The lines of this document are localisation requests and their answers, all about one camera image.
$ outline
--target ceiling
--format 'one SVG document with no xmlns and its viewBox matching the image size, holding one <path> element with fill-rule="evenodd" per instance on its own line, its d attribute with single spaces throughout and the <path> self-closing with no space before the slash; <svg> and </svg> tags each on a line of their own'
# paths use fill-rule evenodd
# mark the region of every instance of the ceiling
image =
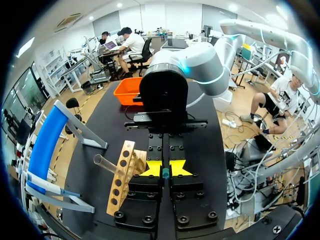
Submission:
<svg viewBox="0 0 320 240">
<path fill-rule="evenodd" d="M 141 4 L 147 2 L 173 2 L 166 0 L 137 0 Z M 278 14 L 276 11 L 276 5 L 278 1 L 273 0 L 174 0 L 174 2 L 189 2 L 189 3 L 199 3 L 212 5 L 218 8 L 229 10 L 231 4 L 238 5 L 238 10 L 235 12 L 238 15 L 249 19 L 253 22 L 269 24 L 265 19 L 266 14 Z M 122 3 L 121 8 L 117 7 L 117 3 Z M 129 8 L 133 6 L 138 6 L 139 4 L 134 0 L 60 0 L 55 5 L 53 5 L 45 14 L 38 19 L 38 21 L 31 27 L 28 33 L 24 36 L 21 41 L 21 45 L 26 43 L 32 37 L 35 37 L 31 48 L 29 48 L 20 58 L 14 57 L 14 62 L 12 63 L 14 67 L 11 69 L 9 77 L 15 81 L 18 77 L 26 70 L 28 65 L 33 62 L 33 52 L 34 49 L 47 41 L 54 34 L 60 34 L 65 31 L 70 31 L 72 29 L 84 26 L 90 22 L 117 11 L 119 9 Z M 69 27 L 60 33 L 54 33 L 56 26 L 66 17 L 72 14 L 81 13 L 83 18 L 79 20 L 75 25 Z M 301 31 L 292 16 L 288 14 L 287 24 L 289 26 L 288 31 L 301 35 Z"/>
</svg>

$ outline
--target black shorts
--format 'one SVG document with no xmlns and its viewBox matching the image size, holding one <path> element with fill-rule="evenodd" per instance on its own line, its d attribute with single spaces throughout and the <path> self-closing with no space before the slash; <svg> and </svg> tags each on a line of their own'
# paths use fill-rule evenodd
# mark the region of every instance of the black shorts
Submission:
<svg viewBox="0 0 320 240">
<path fill-rule="evenodd" d="M 279 108 L 275 105 L 274 101 L 269 97 L 267 93 L 263 93 L 265 96 L 265 103 L 261 104 L 259 103 L 260 108 L 265 108 L 273 118 L 273 121 L 277 121 L 278 119 L 286 119 L 285 116 L 279 115 Z"/>
</svg>

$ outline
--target orange plastic bin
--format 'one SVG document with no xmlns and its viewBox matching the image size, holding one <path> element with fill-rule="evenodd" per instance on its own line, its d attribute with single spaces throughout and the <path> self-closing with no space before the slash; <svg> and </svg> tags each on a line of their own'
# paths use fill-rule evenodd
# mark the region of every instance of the orange plastic bin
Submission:
<svg viewBox="0 0 320 240">
<path fill-rule="evenodd" d="M 140 93 L 139 86 L 141 79 L 142 77 L 125 78 L 116 87 L 113 95 L 115 95 L 119 99 L 121 105 L 143 106 L 142 102 L 134 102 L 134 97 L 136 97 Z"/>
</svg>

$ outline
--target power strip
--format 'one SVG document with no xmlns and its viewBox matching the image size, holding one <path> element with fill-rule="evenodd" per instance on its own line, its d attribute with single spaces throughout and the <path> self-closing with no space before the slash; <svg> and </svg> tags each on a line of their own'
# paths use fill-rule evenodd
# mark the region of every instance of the power strip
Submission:
<svg viewBox="0 0 320 240">
<path fill-rule="evenodd" d="M 222 123 L 224 125 L 227 125 L 230 128 L 236 129 L 237 128 L 237 124 L 235 123 L 235 121 L 229 121 L 227 119 L 222 119 Z"/>
</svg>

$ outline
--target man sitting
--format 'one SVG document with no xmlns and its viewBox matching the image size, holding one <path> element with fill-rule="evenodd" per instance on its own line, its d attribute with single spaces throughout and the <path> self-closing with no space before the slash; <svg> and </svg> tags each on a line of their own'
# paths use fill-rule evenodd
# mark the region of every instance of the man sitting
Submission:
<svg viewBox="0 0 320 240">
<path fill-rule="evenodd" d="M 260 108 L 268 108 L 273 121 L 277 121 L 279 126 L 265 129 L 265 134 L 282 134 L 287 128 L 286 117 L 292 116 L 298 107 L 299 96 L 298 88 L 302 85 L 301 81 L 294 75 L 291 79 L 284 76 L 279 77 L 270 88 L 268 93 L 256 93 L 252 99 L 250 115 L 241 116 L 243 122 L 253 123 L 254 115 Z"/>
<path fill-rule="evenodd" d="M 129 58 L 129 55 L 133 60 L 141 59 L 142 56 L 140 55 L 142 53 L 142 49 L 145 45 L 145 40 L 138 34 L 132 33 L 131 28 L 124 27 L 121 30 L 121 35 L 124 37 L 125 42 L 122 44 L 122 46 L 119 48 L 120 51 L 125 50 L 126 48 L 130 48 L 131 51 L 128 51 L 126 54 L 123 54 L 119 57 L 119 65 L 124 70 L 124 78 L 132 78 L 132 74 L 129 71 L 127 62 L 130 62 L 131 59 Z M 131 68 L 136 68 L 133 63 L 131 64 Z"/>
</svg>

